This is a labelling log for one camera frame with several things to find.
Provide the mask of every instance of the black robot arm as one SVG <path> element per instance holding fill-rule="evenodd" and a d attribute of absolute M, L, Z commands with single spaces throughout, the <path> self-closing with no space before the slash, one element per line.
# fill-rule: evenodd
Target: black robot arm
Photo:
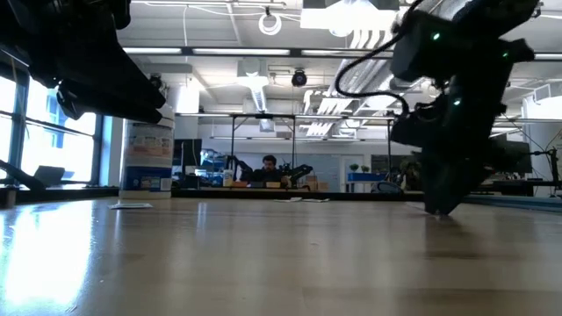
<path fill-rule="evenodd" d="M 57 87 L 72 119 L 93 111 L 156 123 L 166 100 L 117 41 L 115 30 L 131 20 L 130 2 L 0 0 L 0 51 Z"/>
<path fill-rule="evenodd" d="M 512 67 L 535 55 L 523 39 L 499 37 L 527 21 L 537 4 L 473 0 L 452 21 L 422 11 L 405 17 L 393 74 L 408 81 L 431 78 L 442 90 L 433 103 L 404 110 L 391 133 L 393 141 L 421 147 L 426 212 L 450 213 L 494 166 L 510 161 L 489 136 L 506 110 L 501 100 Z"/>

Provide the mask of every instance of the wooden table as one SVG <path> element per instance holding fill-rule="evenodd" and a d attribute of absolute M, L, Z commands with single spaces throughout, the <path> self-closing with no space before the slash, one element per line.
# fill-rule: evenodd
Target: wooden table
<path fill-rule="evenodd" d="M 201 190 L 216 190 L 216 191 L 226 191 L 226 190 L 237 190 L 237 191 L 252 191 L 252 192 L 308 192 L 308 189 L 275 189 L 275 188 L 214 188 L 214 187 L 202 187 Z"/>
<path fill-rule="evenodd" d="M 0 315 L 560 315 L 562 217 L 117 199 L 0 211 Z"/>

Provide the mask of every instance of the cardboard box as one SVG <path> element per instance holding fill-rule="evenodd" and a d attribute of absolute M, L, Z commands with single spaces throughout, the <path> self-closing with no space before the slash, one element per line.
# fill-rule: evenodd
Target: cardboard box
<path fill-rule="evenodd" d="M 265 183 L 265 187 L 268 189 L 279 189 L 281 188 L 281 183 Z"/>
<path fill-rule="evenodd" d="M 318 190 L 318 183 L 315 181 L 306 182 L 304 186 L 308 186 L 310 191 L 317 191 Z"/>
<path fill-rule="evenodd" d="M 235 188 L 246 188 L 248 187 L 248 182 L 246 181 L 234 182 L 232 183 L 232 186 Z"/>
<path fill-rule="evenodd" d="M 318 185 L 318 190 L 319 190 L 319 191 L 328 191 L 328 190 L 330 190 L 330 186 L 329 186 L 328 183 L 322 183 L 322 182 L 320 182 L 320 183 L 317 183 L 317 185 Z"/>

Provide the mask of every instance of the man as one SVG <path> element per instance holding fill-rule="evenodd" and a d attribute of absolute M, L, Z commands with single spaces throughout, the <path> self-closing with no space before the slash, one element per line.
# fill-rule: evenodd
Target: man
<path fill-rule="evenodd" d="M 281 176 L 281 173 L 277 170 L 277 158 L 275 158 L 275 156 L 268 154 L 262 159 L 262 162 L 263 168 L 254 171 L 252 181 L 280 182 L 284 185 L 289 183 L 289 178 L 287 176 Z"/>

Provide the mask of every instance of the black cable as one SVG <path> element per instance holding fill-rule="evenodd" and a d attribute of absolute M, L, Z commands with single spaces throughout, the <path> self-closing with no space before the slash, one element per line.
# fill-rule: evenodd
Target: black cable
<path fill-rule="evenodd" d="M 544 148 L 543 148 L 542 146 L 538 145 L 538 143 L 537 143 L 536 141 L 534 141 L 526 132 L 524 132 L 521 127 L 517 126 L 516 123 L 514 123 L 511 119 L 509 119 L 508 116 L 507 116 L 505 113 L 502 114 L 502 115 L 503 115 L 504 118 L 506 118 L 506 119 L 509 121 L 509 123 L 511 123 L 513 126 L 515 126 L 523 135 L 525 135 L 525 137 L 527 137 L 533 144 L 537 145 L 538 148 L 541 149 L 543 152 L 546 152 L 546 150 L 544 150 Z M 556 133 L 556 136 L 554 136 L 554 139 L 552 139 L 551 142 L 549 142 L 549 144 L 547 145 L 547 147 L 550 146 L 550 144 L 556 139 L 556 137 L 558 136 L 558 134 L 559 134 L 559 132 Z M 553 174 L 554 172 L 553 172 L 553 170 L 552 170 L 551 158 L 550 158 L 548 155 L 546 155 L 545 158 L 546 158 L 546 161 L 548 161 L 548 167 L 549 167 L 550 170 L 551 170 L 551 174 Z"/>
<path fill-rule="evenodd" d="M 407 25 L 407 18 L 409 16 L 409 14 L 415 10 L 415 8 L 417 6 L 419 6 L 424 0 L 415 0 L 414 3 L 410 6 L 410 8 L 407 10 L 406 14 L 404 15 L 404 18 L 402 19 L 402 25 L 399 27 L 397 34 L 388 42 L 386 42 L 385 44 L 383 44 L 382 46 L 376 48 L 375 50 L 373 50 L 372 52 L 366 54 L 363 57 L 360 57 L 359 59 L 354 60 L 353 62 L 351 62 L 350 64 L 348 64 L 347 66 L 345 66 L 342 71 L 340 71 L 337 76 L 335 77 L 335 90 L 346 97 L 375 97 L 375 96 L 389 96 L 389 97 L 394 97 L 397 100 L 399 100 L 402 103 L 402 111 L 405 114 L 409 113 L 409 106 L 408 103 L 406 101 L 406 99 L 404 97 L 402 97 L 401 95 L 398 95 L 396 93 L 392 93 L 390 91 L 373 91 L 373 92 L 363 92 L 363 93 L 354 93 L 354 92 L 348 92 L 348 91 L 343 91 L 342 87 L 340 86 L 341 80 L 343 78 L 343 76 L 345 74 L 347 74 L 350 70 L 352 70 L 355 66 L 359 65 L 360 63 L 367 61 L 371 58 L 373 58 L 374 56 L 376 56 L 377 54 L 380 54 L 382 52 L 384 52 L 386 49 L 392 47 L 394 44 L 396 44 L 399 40 L 401 40 L 404 35 L 406 35 L 406 30 L 409 27 L 409 25 Z"/>
<path fill-rule="evenodd" d="M 548 146 L 551 145 L 551 143 L 560 135 L 560 133 L 562 133 L 562 128 L 560 128 L 560 130 L 556 133 L 556 135 L 554 135 L 554 137 L 552 137 L 551 141 L 548 142 L 548 145 L 546 145 L 545 148 L 548 149 Z"/>

